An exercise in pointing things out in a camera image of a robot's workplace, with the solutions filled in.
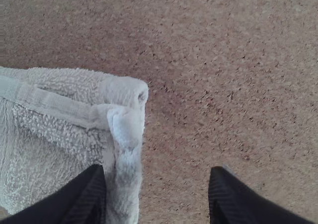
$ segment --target floor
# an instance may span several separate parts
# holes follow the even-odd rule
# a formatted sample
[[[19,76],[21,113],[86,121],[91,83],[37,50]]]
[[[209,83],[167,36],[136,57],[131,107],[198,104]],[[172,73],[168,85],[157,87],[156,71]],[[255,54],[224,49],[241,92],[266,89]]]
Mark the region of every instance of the floor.
[[[225,164],[318,222],[318,0],[4,0],[4,66],[150,87],[140,223],[207,223]]]

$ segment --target white towel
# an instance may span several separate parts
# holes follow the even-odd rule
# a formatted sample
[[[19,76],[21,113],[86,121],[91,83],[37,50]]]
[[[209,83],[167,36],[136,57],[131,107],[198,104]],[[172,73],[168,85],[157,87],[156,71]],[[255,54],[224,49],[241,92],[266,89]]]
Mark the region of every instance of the white towel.
[[[107,222],[137,223],[147,99],[131,77],[0,68],[0,206],[15,214],[98,163]]]

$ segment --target folded towel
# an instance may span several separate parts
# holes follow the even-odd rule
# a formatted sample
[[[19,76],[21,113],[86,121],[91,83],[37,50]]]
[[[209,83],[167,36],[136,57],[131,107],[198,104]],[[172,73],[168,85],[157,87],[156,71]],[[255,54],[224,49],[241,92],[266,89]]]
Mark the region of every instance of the folded towel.
[[[147,84],[80,69],[0,68],[0,206],[15,214],[102,164],[108,223],[137,223]]]

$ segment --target towel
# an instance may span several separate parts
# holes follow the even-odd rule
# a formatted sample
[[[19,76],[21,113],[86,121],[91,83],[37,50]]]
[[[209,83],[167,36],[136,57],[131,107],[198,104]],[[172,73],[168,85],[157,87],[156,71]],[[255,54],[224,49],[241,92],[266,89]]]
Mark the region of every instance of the towel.
[[[15,214],[101,164],[106,223],[137,223],[147,99],[131,77],[0,68],[0,206]]]

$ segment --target beige carpet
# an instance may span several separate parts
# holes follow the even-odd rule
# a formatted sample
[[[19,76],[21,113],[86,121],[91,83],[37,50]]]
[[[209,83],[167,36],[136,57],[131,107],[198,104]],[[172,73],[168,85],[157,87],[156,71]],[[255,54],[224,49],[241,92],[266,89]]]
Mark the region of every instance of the beige carpet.
[[[140,223],[207,223],[222,163],[318,222],[318,0],[4,0],[3,58],[149,83]]]

